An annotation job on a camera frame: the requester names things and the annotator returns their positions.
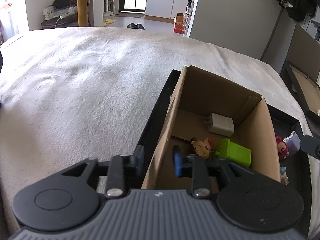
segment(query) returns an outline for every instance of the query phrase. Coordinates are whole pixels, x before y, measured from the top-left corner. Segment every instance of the green block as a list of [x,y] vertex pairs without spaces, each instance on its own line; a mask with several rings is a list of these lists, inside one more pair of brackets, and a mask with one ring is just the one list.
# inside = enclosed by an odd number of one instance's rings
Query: green block
[[251,151],[231,142],[230,139],[220,140],[216,155],[220,158],[228,158],[246,167],[249,167],[251,164]]

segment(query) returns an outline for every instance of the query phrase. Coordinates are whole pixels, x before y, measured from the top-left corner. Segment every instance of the gray floor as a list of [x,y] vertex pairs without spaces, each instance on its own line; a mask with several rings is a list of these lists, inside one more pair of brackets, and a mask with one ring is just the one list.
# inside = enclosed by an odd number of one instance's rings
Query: gray floor
[[173,24],[145,20],[144,16],[142,18],[108,16],[108,17],[103,17],[103,20],[105,21],[108,18],[115,19],[116,22],[108,24],[107,27],[126,28],[127,25],[130,23],[134,23],[134,24],[141,23],[144,26],[144,28],[148,31],[164,32],[164,33],[170,33],[173,35],[182,36],[182,34],[178,34],[178,33],[173,32]]

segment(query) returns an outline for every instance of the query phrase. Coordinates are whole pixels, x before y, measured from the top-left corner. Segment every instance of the white blanket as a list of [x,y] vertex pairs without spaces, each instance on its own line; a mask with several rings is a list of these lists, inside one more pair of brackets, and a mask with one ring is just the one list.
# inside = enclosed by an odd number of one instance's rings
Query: white blanket
[[[271,66],[189,38],[92,27],[27,33],[1,52],[0,179],[9,205],[23,187],[88,156],[132,153],[172,69],[194,65],[257,91],[300,120],[303,112]],[[319,161],[310,157],[312,214],[319,231]]]

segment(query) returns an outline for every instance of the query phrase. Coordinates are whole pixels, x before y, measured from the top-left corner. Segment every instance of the red box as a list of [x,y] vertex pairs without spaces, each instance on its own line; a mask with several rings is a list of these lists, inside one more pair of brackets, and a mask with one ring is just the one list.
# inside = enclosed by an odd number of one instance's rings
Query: red box
[[177,13],[174,17],[173,32],[180,34],[183,33],[183,13]]

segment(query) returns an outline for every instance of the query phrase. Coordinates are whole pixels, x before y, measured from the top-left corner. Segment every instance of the white cable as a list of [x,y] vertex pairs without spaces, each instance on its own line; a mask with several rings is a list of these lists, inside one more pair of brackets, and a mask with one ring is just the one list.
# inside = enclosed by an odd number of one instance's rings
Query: white cable
[[[60,18],[58,18],[58,20],[60,20]],[[57,28],[57,23],[58,23],[58,20],[56,21],[56,25],[55,25],[55,26],[56,26],[56,28]]]

